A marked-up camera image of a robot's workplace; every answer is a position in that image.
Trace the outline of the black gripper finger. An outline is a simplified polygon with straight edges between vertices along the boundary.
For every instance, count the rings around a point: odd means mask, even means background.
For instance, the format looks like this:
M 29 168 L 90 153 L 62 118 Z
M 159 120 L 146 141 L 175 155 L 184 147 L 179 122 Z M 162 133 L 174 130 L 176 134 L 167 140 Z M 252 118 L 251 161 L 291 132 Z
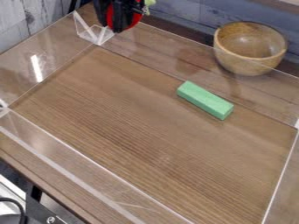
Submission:
M 128 26 L 132 24 L 134 12 L 132 12 L 134 0 L 114 0 L 114 32 L 123 32 Z
M 98 21 L 103 26 L 108 25 L 107 22 L 107 11 L 110 6 L 110 0 L 94 0 L 94 8 L 98 14 Z

